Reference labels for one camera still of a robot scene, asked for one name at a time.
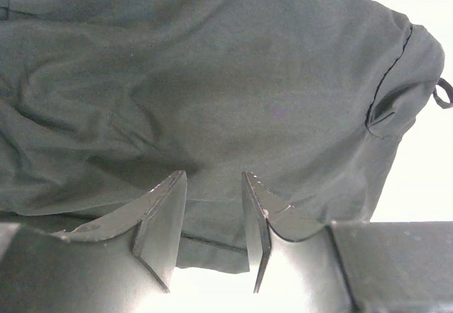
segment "white surface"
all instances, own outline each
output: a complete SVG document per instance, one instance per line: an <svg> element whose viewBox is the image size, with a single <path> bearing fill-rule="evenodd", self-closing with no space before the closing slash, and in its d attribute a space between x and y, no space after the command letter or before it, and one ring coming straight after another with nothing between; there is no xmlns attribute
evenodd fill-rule
<svg viewBox="0 0 453 313"><path fill-rule="evenodd" d="M413 23L423 24L442 43L447 56L443 77L452 82L453 0L375 1L407 14ZM453 109L442 110L431 99L400 145L373 221L453 220L452 123ZM253 303L255 309L260 307L264 312L271 307L282 309L281 300L277 303L266 298L257 300L243 296L251 291L246 279L247 274L177 268L173 292L185 295L181 301L177 295L176 301L165 300L165 307L167 312L173 312L173 305L184 302L189 312L243 312L244 307ZM186 295L195 296L189 300Z"/></svg>

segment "wrinkled cloth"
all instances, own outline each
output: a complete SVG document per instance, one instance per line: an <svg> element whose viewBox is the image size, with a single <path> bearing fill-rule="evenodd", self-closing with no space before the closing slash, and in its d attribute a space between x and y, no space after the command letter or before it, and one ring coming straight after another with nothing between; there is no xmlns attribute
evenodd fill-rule
<svg viewBox="0 0 453 313"><path fill-rule="evenodd" d="M0 207L105 214L188 174L178 265L248 270L241 172L368 220L439 81L370 0L0 0Z"/></svg>

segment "garment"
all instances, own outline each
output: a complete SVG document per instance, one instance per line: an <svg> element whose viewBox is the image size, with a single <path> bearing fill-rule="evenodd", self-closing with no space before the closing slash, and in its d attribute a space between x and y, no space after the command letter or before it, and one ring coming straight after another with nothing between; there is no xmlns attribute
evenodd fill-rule
<svg viewBox="0 0 453 313"><path fill-rule="evenodd" d="M241 172L368 220L444 67L370 0L0 0L0 207L102 215L188 174L178 265L247 271Z"/></svg>

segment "drawstring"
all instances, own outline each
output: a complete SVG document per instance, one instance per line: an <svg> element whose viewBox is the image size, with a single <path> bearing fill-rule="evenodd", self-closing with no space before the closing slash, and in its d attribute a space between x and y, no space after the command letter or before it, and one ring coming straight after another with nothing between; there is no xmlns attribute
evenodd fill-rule
<svg viewBox="0 0 453 313"><path fill-rule="evenodd" d="M443 78L439 79L437 85L445 90L445 92L447 93L448 99L449 99L449 103L446 101L443 101L439 97L439 95L437 95L437 90L434 89L432 96L434 97L438 106L440 106L442 109L453 108L453 86L451 86L450 83Z"/></svg>

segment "dark green fabric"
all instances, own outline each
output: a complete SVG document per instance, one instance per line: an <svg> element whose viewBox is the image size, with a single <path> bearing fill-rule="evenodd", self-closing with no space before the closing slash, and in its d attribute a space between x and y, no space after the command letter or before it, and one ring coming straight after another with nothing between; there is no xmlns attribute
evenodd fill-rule
<svg viewBox="0 0 453 313"><path fill-rule="evenodd" d="M244 170L322 222L368 220L444 64L370 0L0 8L0 207L102 214L185 169L181 267L246 271Z"/></svg>

